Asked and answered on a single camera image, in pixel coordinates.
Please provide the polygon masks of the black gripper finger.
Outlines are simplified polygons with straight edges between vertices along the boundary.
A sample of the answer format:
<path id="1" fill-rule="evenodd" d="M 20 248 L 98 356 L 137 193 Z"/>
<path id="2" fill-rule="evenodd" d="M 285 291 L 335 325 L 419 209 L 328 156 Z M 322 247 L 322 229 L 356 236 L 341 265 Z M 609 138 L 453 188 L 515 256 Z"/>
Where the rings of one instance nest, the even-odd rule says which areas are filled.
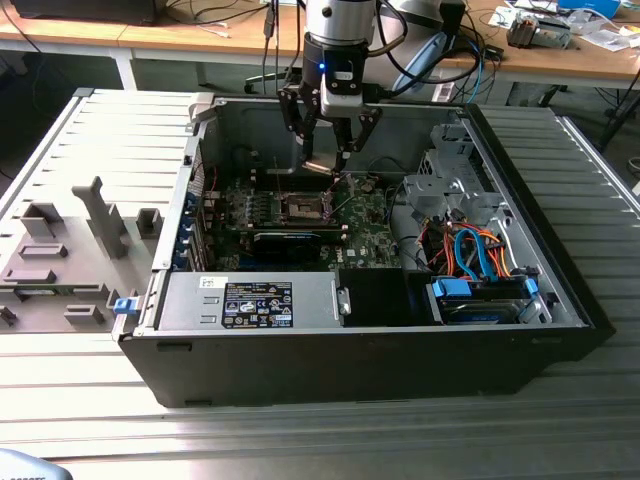
<path id="1" fill-rule="evenodd" d="M 320 93 L 306 83 L 288 84 L 278 91 L 284 123 L 301 145 L 300 161 L 309 161 L 314 149 L 314 130 L 320 116 Z"/>
<path id="2" fill-rule="evenodd" d="M 381 117 L 382 110 L 380 108 L 373 108 L 361 112 L 358 115 L 361 129 L 356 137 L 353 136 L 350 118 L 337 118 L 332 120 L 337 146 L 333 169 L 335 173 L 339 173 L 345 168 L 352 153 L 358 153 L 363 150 Z"/>

